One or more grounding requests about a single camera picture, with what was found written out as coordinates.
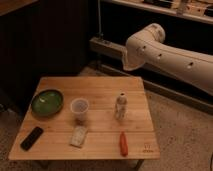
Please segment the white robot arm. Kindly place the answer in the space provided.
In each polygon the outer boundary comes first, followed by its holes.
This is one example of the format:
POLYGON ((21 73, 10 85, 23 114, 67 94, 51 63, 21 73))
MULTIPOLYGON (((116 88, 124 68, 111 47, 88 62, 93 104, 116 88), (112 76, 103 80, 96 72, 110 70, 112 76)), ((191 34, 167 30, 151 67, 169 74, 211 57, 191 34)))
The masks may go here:
POLYGON ((164 44, 165 31, 152 23, 131 35, 125 44, 123 69, 154 65, 213 96, 213 55, 164 44))

